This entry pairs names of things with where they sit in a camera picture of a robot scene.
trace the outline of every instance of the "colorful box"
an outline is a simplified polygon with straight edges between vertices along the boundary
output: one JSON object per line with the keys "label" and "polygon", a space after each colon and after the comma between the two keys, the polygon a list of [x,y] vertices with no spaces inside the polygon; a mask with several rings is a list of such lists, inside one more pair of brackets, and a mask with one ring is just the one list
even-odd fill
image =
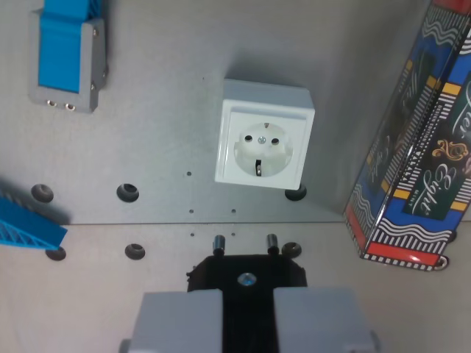
{"label": "colorful box", "polygon": [[471,0],[435,0],[345,210],[360,256],[423,271],[471,201]]}

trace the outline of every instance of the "metal pin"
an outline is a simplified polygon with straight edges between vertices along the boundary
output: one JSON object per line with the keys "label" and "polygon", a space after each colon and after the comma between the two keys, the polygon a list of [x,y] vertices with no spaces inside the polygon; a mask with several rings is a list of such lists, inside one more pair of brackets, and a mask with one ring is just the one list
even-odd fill
{"label": "metal pin", "polygon": [[266,245],[268,246],[268,253],[270,255],[278,255],[280,253],[278,238],[275,234],[268,234],[266,236]]}
{"label": "metal pin", "polygon": [[262,176],[262,161],[261,160],[256,160],[255,161],[255,175],[257,177]]}
{"label": "metal pin", "polygon": [[214,237],[213,255],[223,256],[225,249],[226,249],[226,238],[224,238],[223,235],[217,235],[216,237]]}

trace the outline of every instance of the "gray block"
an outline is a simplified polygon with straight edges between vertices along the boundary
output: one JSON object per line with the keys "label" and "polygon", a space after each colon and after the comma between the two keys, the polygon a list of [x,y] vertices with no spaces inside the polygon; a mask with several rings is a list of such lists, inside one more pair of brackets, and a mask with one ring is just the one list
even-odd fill
{"label": "gray block", "polygon": [[355,295],[343,288],[277,288],[280,353],[375,353]]}
{"label": "gray block", "polygon": [[129,353],[186,352],[222,352],[222,292],[146,293]]}
{"label": "gray block", "polygon": [[29,13],[29,97],[37,104],[51,101],[56,104],[55,108],[69,107],[71,111],[92,113],[98,107],[99,91],[106,82],[105,22],[94,18],[82,24],[80,89],[78,93],[73,93],[39,85],[39,26],[42,12],[36,10]]}

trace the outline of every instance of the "red stripe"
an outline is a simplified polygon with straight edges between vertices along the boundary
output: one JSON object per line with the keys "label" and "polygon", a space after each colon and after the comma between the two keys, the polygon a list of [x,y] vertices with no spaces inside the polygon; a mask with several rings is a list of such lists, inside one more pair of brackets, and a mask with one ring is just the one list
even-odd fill
{"label": "red stripe", "polygon": [[439,255],[417,252],[415,250],[397,248],[379,243],[370,243],[368,254],[388,257],[393,260],[408,261],[410,263],[421,263],[423,265],[435,266]]}
{"label": "red stripe", "polygon": [[471,8],[471,0],[433,0],[433,3],[458,13],[468,13]]}
{"label": "red stripe", "polygon": [[365,250],[365,245],[366,245],[365,234],[363,234],[363,232],[361,231],[361,227],[358,222],[358,219],[356,219],[355,213],[353,212],[353,209],[350,206],[350,204],[347,205],[347,209],[345,210],[345,213],[347,214],[348,223],[350,223],[350,226],[352,227],[353,235],[355,236],[355,239],[358,242],[358,245],[360,246],[362,251]]}

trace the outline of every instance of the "screw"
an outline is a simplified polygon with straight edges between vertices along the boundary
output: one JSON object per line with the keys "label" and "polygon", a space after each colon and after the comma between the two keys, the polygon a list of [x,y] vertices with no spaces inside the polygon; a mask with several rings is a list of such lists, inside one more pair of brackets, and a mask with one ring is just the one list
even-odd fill
{"label": "screw", "polygon": [[240,285],[243,285],[244,287],[250,287],[251,285],[254,285],[257,282],[257,277],[254,274],[247,272],[245,274],[241,274],[237,278],[237,282]]}

